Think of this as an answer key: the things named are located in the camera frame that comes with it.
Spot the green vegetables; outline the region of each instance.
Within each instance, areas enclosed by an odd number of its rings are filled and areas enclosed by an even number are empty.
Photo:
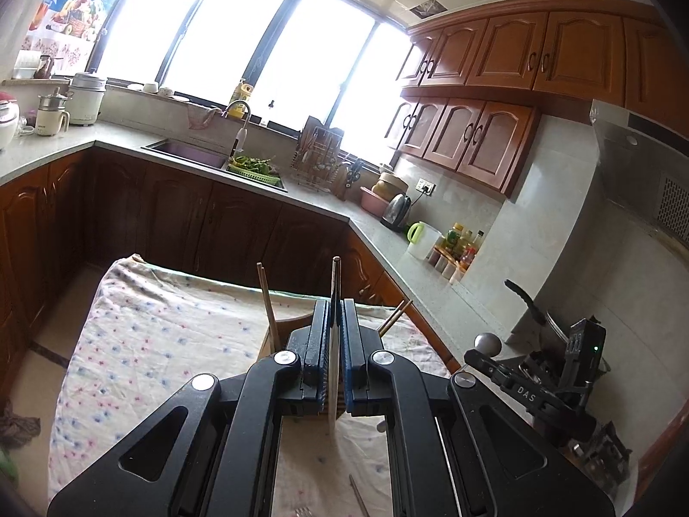
[[[243,168],[259,175],[270,175],[270,159],[254,159],[253,157],[237,156],[232,159],[232,165]]]

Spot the power outlet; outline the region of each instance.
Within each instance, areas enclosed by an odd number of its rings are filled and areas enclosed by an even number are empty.
[[[427,196],[432,196],[435,190],[435,183],[430,183],[429,181],[424,181],[422,178],[416,183],[416,190],[423,192]]]

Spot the faucet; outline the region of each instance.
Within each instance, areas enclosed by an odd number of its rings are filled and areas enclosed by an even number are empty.
[[[225,107],[222,117],[227,118],[227,112],[232,108],[233,105],[244,105],[247,107],[247,117],[244,119],[244,125],[237,132],[236,138],[234,138],[234,144],[232,145],[232,151],[230,151],[230,160],[234,157],[236,152],[242,151],[244,147],[244,141],[247,139],[247,125],[249,124],[249,119],[251,118],[251,107],[244,99],[235,99],[229,105]]]

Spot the window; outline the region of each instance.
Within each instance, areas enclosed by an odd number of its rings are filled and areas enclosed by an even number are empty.
[[[389,163],[395,150],[383,143],[402,102],[395,81],[409,51],[404,31],[380,25],[357,64],[331,126],[342,128],[340,149],[373,164]]]
[[[301,0],[266,61],[251,95],[259,116],[301,130],[309,115],[325,122],[340,84],[375,20],[342,0]]]
[[[146,83],[158,69],[195,0],[126,0],[98,66],[109,78]]]
[[[204,0],[177,48],[164,84],[188,95],[228,103],[282,1]]]
[[[342,150],[373,163],[400,102],[404,31],[346,0],[120,0],[92,67],[115,81],[157,81],[225,106],[241,78],[252,113],[293,134],[309,115],[344,130]]]

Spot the green pitcher handle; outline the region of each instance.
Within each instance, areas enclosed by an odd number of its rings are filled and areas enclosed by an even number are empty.
[[[407,240],[409,243],[416,243],[419,240],[419,237],[421,236],[421,233],[424,231],[424,224],[421,222],[416,222],[411,225],[409,228],[409,231],[407,232]]]

